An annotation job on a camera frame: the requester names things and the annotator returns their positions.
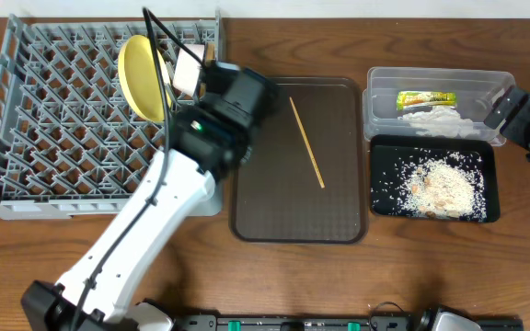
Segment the pink white bowl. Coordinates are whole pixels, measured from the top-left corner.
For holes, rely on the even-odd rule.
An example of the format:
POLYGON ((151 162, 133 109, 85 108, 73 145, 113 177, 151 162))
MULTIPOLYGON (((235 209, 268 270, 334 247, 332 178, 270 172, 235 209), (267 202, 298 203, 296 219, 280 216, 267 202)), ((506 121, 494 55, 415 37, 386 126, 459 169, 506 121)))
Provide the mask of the pink white bowl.
POLYGON ((201 66, 185 50, 180 49, 172 85, 181 93, 193 96, 200 78, 201 66))

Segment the yellow round plate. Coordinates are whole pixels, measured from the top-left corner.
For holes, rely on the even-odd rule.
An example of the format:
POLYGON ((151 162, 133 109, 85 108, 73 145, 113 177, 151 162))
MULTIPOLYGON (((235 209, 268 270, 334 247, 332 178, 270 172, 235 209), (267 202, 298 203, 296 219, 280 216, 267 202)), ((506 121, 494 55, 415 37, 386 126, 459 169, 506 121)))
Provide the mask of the yellow round plate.
MULTIPOLYGON (((121 92, 134 113, 147 121, 161 122, 165 119, 164 105, 160 91, 165 93, 170 78, 166 62, 157 53, 162 73, 162 85, 158 83, 151 45, 147 37, 134 35, 121 46, 118 58, 118 77, 121 92)), ((166 93, 167 107, 172 105, 166 93)))

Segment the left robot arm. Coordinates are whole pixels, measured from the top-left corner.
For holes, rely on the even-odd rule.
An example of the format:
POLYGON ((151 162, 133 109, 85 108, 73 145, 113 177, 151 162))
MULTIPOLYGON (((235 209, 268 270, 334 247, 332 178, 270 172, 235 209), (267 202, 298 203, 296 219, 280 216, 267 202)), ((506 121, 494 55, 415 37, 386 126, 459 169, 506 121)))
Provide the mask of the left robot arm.
POLYGON ((21 306, 33 330, 170 330, 157 304, 133 302, 146 271, 184 219, 246 163, 279 86, 249 68, 212 62, 206 93, 167 122, 138 188, 95 244, 55 283, 33 281, 21 306))

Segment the wooden chopstick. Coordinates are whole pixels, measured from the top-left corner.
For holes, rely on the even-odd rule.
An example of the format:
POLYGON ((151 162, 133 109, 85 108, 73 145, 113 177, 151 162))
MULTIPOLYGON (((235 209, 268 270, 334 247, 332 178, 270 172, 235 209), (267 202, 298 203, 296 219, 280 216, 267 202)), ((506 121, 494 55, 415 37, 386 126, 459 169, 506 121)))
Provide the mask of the wooden chopstick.
MULTIPOLYGON (((215 59, 215 44, 213 42, 208 42, 204 50, 203 64, 206 67, 209 67, 211 61, 214 59, 215 59)), ((202 69, 200 73, 200 79, 199 79, 198 97, 203 97, 206 92, 205 76, 206 76, 205 70, 202 69)))
POLYGON ((307 134, 305 132, 305 128, 304 128, 303 122, 301 121, 299 112, 298 112, 298 110, 297 110, 297 108, 295 106, 295 103, 294 103, 294 100, 293 100, 292 97, 289 97, 289 102, 290 102, 291 108, 293 110, 294 118, 295 118, 296 123, 298 125, 298 129, 300 131, 300 134, 302 136, 303 142, 305 144, 305 148, 306 148, 306 151, 308 153, 311 165, 312 165, 312 167, 314 169, 314 172, 316 174, 318 184, 319 184, 319 186, 322 189, 324 189, 324 188, 326 188, 324 179, 323 179, 323 177, 322 177, 322 175, 320 173, 320 170, 319 170, 319 167, 318 167, 318 164, 317 164, 317 160, 316 160, 315 155, 313 153, 310 141, 308 140, 307 134))

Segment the white tissue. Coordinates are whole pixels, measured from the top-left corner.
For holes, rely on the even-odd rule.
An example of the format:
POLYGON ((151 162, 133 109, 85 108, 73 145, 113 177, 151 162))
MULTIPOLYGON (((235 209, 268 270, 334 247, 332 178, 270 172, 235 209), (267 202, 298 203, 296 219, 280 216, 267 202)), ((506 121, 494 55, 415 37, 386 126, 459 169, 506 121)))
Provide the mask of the white tissue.
POLYGON ((420 136, 466 138, 479 134, 471 119, 463 119, 459 112, 450 106, 434 106, 429 111, 405 113, 399 119, 415 129, 420 136))

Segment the green orange snack wrapper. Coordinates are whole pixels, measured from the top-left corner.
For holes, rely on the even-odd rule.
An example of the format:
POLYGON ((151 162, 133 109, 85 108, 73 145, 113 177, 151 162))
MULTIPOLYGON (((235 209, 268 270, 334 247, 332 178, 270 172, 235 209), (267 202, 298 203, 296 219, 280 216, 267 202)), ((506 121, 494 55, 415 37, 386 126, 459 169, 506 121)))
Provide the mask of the green orange snack wrapper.
POLYGON ((397 110, 417 107, 455 106, 457 95, 453 92, 437 91, 400 91, 397 94, 397 110))

